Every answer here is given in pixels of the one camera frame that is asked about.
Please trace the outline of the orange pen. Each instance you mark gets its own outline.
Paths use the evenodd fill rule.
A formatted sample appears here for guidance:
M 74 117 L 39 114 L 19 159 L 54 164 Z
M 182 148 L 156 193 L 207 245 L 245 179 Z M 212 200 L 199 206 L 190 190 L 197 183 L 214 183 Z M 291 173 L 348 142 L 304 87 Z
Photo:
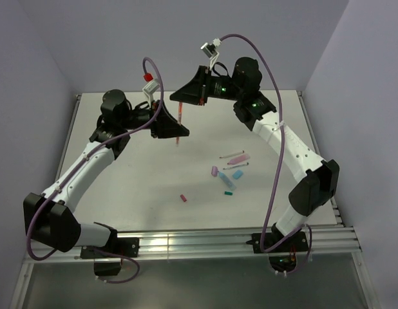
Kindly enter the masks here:
M 179 102 L 178 104 L 178 118 L 177 123 L 179 126 L 182 125 L 182 110 L 183 110 L 183 102 Z M 180 135 L 176 137 L 176 146 L 178 147 L 180 143 Z

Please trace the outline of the light blue highlighter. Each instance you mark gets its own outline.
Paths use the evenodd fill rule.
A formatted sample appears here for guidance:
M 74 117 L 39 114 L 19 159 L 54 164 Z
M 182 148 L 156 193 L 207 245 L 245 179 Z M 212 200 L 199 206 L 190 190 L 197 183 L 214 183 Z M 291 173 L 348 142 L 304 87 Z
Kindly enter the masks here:
M 231 181 L 231 179 L 224 174 L 223 172 L 219 171 L 218 172 L 218 176 L 219 178 L 223 181 L 224 184 L 226 184 L 226 186 L 231 190 L 231 191 L 235 191 L 236 190 L 236 186 L 235 184 L 233 184 L 233 182 Z

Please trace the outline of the light blue cap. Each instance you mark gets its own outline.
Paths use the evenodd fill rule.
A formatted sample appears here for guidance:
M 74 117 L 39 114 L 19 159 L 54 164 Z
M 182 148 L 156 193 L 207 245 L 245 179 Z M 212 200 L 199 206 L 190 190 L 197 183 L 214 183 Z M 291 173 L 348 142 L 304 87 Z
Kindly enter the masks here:
M 237 170 L 237 171 L 232 175 L 232 177 L 233 177 L 235 180 L 240 179 L 242 176 L 243 176 L 243 171 L 241 171 L 241 170 Z

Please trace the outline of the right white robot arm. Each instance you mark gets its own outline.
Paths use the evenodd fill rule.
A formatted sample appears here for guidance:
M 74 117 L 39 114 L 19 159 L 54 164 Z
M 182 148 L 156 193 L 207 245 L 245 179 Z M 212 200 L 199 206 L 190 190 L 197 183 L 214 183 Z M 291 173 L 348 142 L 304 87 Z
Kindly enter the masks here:
M 289 193 L 290 205 L 272 227 L 271 237 L 273 247 L 284 251 L 294 242 L 292 233 L 335 195 L 340 168 L 335 160 L 316 154 L 285 124 L 280 111 L 261 92 L 261 80 L 258 61 L 241 57 L 231 75 L 219 75 L 200 66 L 170 99 L 196 106 L 206 104 L 209 98 L 234 101 L 237 119 L 278 154 L 279 165 L 290 169 L 297 184 Z

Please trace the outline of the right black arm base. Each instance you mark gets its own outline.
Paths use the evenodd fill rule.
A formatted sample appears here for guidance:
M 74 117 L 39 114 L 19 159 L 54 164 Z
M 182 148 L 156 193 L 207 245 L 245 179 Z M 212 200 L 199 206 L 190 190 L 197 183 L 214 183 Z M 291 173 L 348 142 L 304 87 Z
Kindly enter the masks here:
M 261 233 L 253 233 L 246 244 L 252 247 L 254 254 L 289 254 L 307 252 L 309 249 L 308 239 L 303 231 L 296 232 L 288 238 L 279 238 L 278 234 L 268 232 L 264 238 L 263 249 L 261 249 Z

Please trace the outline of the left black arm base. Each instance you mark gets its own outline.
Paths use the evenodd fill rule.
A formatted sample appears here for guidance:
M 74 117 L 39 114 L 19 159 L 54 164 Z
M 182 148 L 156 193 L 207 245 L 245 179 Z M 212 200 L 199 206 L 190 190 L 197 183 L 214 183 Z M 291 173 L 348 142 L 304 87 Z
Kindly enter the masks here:
M 93 271 L 98 277 L 113 277 L 119 275 L 125 261 L 135 264 L 133 277 L 138 276 L 140 265 L 135 261 L 138 256 L 140 239 L 135 237 L 117 238 L 109 241 L 104 247 L 81 248 L 80 258 L 93 260 Z M 119 258 L 119 262 L 96 262 L 96 259 Z

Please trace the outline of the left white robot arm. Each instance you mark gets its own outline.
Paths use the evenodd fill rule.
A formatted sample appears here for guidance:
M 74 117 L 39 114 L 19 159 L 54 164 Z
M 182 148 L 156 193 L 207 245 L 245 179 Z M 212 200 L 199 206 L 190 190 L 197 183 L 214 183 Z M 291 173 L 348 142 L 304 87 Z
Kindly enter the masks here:
M 95 247 L 104 257 L 118 249 L 118 232 L 102 223 L 80 223 L 74 215 L 84 193 L 105 168 L 123 152 L 130 134 L 148 129 L 153 138 L 189 136 L 189 130 L 168 112 L 163 100 L 148 100 L 133 107 L 119 89 L 102 97 L 101 114 L 85 149 L 75 163 L 40 194 L 30 193 L 23 202 L 27 249 L 32 241 L 67 252 L 73 247 Z

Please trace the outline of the white thin pen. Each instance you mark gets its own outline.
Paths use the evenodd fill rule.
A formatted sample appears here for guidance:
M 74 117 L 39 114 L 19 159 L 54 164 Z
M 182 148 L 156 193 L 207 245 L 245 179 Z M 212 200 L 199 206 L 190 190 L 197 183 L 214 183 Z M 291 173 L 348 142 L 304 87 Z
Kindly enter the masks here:
M 242 155 L 244 153 L 245 153 L 245 151 L 241 150 L 241 151 L 238 151 L 238 152 L 235 152 L 235 153 L 231 153 L 231 154 L 228 154 L 228 155 L 226 154 L 226 155 L 223 155 L 223 156 L 219 156 L 219 159 L 232 158 L 232 157 L 235 157 L 235 156 L 240 156 L 240 155 Z

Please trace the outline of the teal thin pen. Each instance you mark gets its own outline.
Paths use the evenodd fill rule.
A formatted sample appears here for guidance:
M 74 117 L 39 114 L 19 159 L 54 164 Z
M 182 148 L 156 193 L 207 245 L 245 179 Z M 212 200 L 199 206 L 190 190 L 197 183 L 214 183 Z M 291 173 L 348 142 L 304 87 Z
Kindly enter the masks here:
M 245 166 L 248 166 L 248 165 L 249 165 L 249 162 L 245 162 L 245 163 L 238 164 L 238 165 L 232 165 L 232 166 L 229 166 L 229 167 L 224 167 L 223 170 L 224 171 L 233 170 L 233 169 L 238 169 L 238 168 L 245 167 Z

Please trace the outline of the purple marker cap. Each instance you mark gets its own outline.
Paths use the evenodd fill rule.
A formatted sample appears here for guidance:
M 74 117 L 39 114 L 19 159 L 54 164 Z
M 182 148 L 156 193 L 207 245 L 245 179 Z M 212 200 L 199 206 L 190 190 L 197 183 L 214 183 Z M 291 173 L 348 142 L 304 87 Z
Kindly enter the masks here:
M 211 175 L 213 177 L 217 177 L 218 176 L 218 168 L 217 168 L 217 166 L 212 166 Z

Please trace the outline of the pink highlighter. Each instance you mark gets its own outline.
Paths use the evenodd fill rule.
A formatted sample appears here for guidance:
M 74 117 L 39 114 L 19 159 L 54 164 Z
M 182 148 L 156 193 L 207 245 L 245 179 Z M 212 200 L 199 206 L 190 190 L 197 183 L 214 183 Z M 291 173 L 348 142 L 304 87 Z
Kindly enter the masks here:
M 231 160 L 229 160 L 229 162 L 227 164 L 228 165 L 236 165 L 236 164 L 242 163 L 244 161 L 247 161 L 249 158 L 250 158 L 250 155 L 247 153 L 244 153 L 244 154 L 241 154 L 240 156 L 232 158 Z

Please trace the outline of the aluminium rail frame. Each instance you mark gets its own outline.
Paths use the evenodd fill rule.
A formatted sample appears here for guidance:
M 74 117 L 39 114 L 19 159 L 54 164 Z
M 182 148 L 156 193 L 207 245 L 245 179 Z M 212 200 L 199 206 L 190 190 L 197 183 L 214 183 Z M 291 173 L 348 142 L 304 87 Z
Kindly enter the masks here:
M 247 244 L 255 227 L 123 232 L 138 238 L 134 281 L 91 279 L 79 249 L 49 260 L 23 259 L 12 308 L 379 308 L 353 227 L 335 201 L 336 223 L 314 225 L 311 259 L 295 274 L 271 274 Z

